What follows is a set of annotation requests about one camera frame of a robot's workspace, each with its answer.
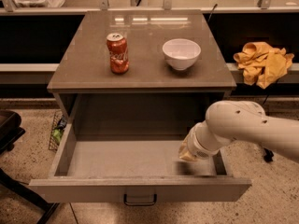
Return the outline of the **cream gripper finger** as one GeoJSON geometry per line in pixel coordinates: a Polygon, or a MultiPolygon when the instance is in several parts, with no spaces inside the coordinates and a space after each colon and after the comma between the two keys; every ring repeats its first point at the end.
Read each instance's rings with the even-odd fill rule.
{"type": "Polygon", "coordinates": [[[188,150],[187,139],[184,139],[179,147],[178,156],[184,161],[198,161],[198,159],[188,150]]]}

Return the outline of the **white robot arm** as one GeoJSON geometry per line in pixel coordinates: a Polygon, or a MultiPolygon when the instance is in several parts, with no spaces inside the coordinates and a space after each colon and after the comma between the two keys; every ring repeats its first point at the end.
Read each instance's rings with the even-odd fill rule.
{"type": "Polygon", "coordinates": [[[299,121],[267,116],[250,101],[219,101],[206,111],[185,137],[178,155],[184,161],[199,161],[216,155],[234,141],[258,144],[299,162],[299,121]]]}

